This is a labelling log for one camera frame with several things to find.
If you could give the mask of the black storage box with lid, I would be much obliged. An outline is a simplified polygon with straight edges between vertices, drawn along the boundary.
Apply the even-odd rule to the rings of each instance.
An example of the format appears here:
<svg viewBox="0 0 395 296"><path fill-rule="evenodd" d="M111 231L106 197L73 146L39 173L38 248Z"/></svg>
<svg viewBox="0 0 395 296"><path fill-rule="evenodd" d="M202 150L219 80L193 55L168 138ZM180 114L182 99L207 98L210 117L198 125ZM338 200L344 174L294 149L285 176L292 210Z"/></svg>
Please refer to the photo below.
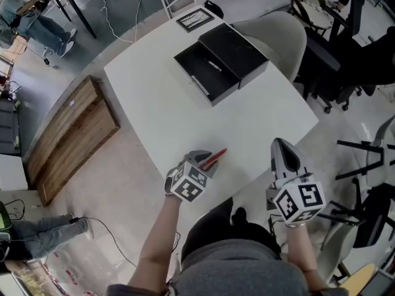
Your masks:
<svg viewBox="0 0 395 296"><path fill-rule="evenodd" d="M222 72L209 65L204 58L217 64ZM209 92L205 96L199 89L211 106L246 86L268 65L266 56L226 23L198 37L197 42L174 59L190 79L194 75Z"/></svg>

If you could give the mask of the green bag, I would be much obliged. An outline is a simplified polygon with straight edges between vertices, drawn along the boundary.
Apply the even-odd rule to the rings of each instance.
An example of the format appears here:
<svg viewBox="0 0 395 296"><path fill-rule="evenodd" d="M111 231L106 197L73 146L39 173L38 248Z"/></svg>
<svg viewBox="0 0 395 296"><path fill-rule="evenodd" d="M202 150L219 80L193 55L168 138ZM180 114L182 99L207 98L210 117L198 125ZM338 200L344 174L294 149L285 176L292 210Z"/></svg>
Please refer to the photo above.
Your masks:
<svg viewBox="0 0 395 296"><path fill-rule="evenodd" d="M9 229L12 225L8 211L5 205L0 201L0 231Z"/></svg>

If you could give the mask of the black-framed chair white cushion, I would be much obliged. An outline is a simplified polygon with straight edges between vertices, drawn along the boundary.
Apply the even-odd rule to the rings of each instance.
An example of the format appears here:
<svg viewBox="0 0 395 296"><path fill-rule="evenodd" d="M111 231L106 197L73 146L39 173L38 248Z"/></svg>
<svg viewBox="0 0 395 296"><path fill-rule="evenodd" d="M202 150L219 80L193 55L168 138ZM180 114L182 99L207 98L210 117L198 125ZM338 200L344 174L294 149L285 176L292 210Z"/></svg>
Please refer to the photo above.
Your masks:
<svg viewBox="0 0 395 296"><path fill-rule="evenodd" d="M295 15L311 29L322 31L322 33L336 25L344 28L349 27L347 21L332 9L326 0L291 0L288 12Z"/></svg>

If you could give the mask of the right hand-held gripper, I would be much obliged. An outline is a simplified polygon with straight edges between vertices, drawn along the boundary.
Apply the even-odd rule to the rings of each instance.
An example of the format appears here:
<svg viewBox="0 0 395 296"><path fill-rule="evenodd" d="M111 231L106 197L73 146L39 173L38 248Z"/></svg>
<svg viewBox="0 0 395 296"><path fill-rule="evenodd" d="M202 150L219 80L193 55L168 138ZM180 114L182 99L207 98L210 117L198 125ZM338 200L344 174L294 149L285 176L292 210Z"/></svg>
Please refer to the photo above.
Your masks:
<svg viewBox="0 0 395 296"><path fill-rule="evenodd" d="M275 138L270 151L276 181L266 190L267 210L277 211L288 227L303 225L326 207L322 184L307 173L306 158L287 140Z"/></svg>

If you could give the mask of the person's grey shirt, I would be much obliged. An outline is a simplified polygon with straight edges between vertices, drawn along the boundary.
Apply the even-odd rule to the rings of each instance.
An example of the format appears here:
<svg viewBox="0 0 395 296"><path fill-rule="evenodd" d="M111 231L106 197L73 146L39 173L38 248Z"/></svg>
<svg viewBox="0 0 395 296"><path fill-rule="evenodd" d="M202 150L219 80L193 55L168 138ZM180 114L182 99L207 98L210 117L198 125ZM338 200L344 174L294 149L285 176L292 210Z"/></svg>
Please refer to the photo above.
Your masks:
<svg viewBox="0 0 395 296"><path fill-rule="evenodd" d="M251 240L223 240L197 249L160 296L349 296L342 288L312 293L302 271Z"/></svg>

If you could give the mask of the person's right forearm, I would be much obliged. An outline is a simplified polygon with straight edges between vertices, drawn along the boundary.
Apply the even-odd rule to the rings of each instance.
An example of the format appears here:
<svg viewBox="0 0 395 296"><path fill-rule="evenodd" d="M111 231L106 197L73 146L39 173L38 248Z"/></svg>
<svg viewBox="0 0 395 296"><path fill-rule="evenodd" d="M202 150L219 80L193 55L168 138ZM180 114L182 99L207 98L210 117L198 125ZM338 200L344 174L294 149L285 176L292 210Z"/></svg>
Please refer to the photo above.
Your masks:
<svg viewBox="0 0 395 296"><path fill-rule="evenodd" d="M318 292L326 289L326 282L318 273L317 259L306 226L287 227L288 261L303 273L309 290Z"/></svg>

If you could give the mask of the person's left forearm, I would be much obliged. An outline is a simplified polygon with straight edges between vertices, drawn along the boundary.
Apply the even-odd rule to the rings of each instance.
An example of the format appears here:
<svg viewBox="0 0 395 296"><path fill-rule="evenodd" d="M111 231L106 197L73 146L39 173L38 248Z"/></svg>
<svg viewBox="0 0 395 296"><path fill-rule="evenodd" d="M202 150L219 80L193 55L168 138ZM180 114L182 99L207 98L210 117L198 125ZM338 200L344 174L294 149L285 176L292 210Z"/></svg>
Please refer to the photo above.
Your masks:
<svg viewBox="0 0 395 296"><path fill-rule="evenodd" d="M175 241L181 199L166 195L159 215L141 249L128 285L160 295L165 288Z"/></svg>

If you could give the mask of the black picture frame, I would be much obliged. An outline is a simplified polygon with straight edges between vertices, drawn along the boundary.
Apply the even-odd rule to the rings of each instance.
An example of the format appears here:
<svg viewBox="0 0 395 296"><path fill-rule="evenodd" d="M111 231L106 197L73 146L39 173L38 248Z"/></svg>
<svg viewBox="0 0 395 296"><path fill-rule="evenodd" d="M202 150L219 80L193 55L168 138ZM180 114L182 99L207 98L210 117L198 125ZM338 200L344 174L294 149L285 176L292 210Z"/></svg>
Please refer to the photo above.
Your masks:
<svg viewBox="0 0 395 296"><path fill-rule="evenodd" d="M190 33L195 29L213 21L214 16L208 13L203 8L198 8L181 18L177 19L176 22L179 24L186 32Z"/></svg>

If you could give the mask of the red marker pen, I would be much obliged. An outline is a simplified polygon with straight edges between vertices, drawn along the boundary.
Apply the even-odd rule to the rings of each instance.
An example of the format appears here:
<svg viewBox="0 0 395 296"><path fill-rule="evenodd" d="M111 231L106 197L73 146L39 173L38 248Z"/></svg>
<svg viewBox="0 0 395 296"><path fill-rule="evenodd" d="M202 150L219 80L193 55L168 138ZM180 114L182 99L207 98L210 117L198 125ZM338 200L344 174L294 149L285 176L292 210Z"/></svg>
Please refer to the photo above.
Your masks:
<svg viewBox="0 0 395 296"><path fill-rule="evenodd" d="M207 160L205 160L200 164L199 168L202 169L203 171L207 171L211 165L217 162L218 159L227 152L227 150L228 149L223 149L220 152L211 155Z"/></svg>

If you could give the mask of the wooden step platform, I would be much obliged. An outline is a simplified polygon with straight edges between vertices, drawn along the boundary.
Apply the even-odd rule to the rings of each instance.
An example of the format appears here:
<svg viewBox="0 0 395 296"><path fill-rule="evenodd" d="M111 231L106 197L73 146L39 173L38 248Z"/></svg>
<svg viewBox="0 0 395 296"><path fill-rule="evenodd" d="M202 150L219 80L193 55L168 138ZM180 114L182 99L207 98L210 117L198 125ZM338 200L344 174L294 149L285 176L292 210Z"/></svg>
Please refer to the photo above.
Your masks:
<svg viewBox="0 0 395 296"><path fill-rule="evenodd" d="M28 177L41 203L48 206L119 129L98 82L87 76L58 108L28 159Z"/></svg>

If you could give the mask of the grey marker pen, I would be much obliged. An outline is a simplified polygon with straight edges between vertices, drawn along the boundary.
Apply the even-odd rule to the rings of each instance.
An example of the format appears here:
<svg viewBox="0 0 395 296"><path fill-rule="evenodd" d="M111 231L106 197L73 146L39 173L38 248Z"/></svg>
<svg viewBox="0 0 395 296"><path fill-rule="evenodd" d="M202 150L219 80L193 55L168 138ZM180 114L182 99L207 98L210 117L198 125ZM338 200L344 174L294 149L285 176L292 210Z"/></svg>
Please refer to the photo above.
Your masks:
<svg viewBox="0 0 395 296"><path fill-rule="evenodd" d="M195 82L197 87L204 93L205 96L209 95L209 92L205 89L205 87L203 87L203 85L200 83L200 81L194 75L191 76L191 79Z"/></svg>

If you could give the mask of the white cabinet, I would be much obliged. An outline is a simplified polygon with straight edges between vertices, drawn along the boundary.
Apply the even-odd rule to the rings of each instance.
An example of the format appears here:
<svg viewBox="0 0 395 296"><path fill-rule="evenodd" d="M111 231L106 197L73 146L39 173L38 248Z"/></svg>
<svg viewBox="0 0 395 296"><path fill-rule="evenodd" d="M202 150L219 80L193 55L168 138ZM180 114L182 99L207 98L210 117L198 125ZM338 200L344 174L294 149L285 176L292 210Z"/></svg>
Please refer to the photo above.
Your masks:
<svg viewBox="0 0 395 296"><path fill-rule="evenodd" d="M21 157L0 154L0 191L28 190Z"/></svg>

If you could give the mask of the grey drawer cabinet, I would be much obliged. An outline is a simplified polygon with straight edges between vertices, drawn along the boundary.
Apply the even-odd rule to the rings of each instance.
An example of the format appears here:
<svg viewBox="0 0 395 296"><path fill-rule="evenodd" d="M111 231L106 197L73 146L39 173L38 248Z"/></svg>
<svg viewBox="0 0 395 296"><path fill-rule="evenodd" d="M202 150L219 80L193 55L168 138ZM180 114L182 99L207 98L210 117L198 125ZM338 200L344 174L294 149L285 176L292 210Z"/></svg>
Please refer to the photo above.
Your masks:
<svg viewBox="0 0 395 296"><path fill-rule="evenodd" d="M19 114L7 99L0 99L0 154L20 155Z"/></svg>

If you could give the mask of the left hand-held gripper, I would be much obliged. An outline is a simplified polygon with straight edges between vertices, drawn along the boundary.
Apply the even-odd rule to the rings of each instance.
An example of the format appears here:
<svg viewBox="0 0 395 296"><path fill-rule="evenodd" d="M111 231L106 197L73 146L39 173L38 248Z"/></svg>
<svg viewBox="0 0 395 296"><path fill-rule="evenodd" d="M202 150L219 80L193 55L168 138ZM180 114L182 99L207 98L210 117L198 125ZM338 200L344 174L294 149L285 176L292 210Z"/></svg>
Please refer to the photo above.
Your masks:
<svg viewBox="0 0 395 296"><path fill-rule="evenodd" d="M208 150L192 150L186 154L184 161L167 173L164 183L165 195L175 195L192 203L205 193L211 187L212 178L219 166L218 160L205 161L211 155L212 152Z"/></svg>

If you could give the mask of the person's black trousers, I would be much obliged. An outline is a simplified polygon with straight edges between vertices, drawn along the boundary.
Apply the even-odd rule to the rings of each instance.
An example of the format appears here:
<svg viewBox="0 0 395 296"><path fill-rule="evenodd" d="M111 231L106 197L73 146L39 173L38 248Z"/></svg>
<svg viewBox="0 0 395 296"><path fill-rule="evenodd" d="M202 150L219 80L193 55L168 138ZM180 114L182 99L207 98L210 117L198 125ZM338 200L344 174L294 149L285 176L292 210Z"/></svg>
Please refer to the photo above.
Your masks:
<svg viewBox="0 0 395 296"><path fill-rule="evenodd" d="M201 217L190 229L183 248L181 259L204 246L220 241L242 239L258 242L269 248L276 256L281 248L272 235L261 225L246 219L246 210L239 207L232 214L233 199L230 197Z"/></svg>

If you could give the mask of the yellow round stool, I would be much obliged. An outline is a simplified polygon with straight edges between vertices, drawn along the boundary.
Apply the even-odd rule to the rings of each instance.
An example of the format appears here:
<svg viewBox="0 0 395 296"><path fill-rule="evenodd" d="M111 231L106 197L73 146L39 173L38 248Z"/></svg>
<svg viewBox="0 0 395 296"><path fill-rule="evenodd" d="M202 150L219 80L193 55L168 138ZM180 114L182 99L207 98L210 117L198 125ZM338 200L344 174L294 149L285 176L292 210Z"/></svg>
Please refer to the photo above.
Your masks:
<svg viewBox="0 0 395 296"><path fill-rule="evenodd" d="M344 281L340 288L346 289L348 296L358 296L373 277L375 270L376 266L373 263L366 264Z"/></svg>

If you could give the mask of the beige shell chair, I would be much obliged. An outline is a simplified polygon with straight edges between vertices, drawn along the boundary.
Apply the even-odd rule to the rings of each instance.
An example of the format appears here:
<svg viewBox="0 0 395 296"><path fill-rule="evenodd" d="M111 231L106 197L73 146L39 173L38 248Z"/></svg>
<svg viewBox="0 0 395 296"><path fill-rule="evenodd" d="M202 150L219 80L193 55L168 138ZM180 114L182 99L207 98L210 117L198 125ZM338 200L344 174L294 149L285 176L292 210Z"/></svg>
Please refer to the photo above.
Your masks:
<svg viewBox="0 0 395 296"><path fill-rule="evenodd" d="M284 11L274 11L253 20L235 22L233 28L262 52L293 82L307 46L302 23Z"/></svg>

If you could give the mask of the black pen white label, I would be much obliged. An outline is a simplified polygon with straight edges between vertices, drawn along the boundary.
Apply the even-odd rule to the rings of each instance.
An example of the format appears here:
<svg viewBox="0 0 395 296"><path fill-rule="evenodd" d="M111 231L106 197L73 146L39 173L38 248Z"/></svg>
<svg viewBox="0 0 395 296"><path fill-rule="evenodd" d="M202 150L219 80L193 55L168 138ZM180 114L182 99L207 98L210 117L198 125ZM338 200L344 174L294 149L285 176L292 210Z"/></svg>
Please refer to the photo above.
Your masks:
<svg viewBox="0 0 395 296"><path fill-rule="evenodd" d="M213 61L209 60L208 58L204 58L204 60L211 65L212 67L214 67L216 70L218 70L219 72L222 72L222 68L220 68L217 64L215 64Z"/></svg>

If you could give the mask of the black office chair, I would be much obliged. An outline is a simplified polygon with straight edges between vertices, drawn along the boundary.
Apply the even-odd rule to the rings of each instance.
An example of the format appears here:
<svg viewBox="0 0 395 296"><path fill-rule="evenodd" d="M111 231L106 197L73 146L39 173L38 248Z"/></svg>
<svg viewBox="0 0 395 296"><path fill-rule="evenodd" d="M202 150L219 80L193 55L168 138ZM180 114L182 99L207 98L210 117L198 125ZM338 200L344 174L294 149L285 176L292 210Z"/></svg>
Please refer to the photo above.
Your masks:
<svg viewBox="0 0 395 296"><path fill-rule="evenodd" d="M365 46L348 32L329 42L310 28L305 31L307 44L299 69L303 96L321 98L325 113L331 112L332 102L346 111L355 90L372 96L377 86L395 83L395 26Z"/></svg>

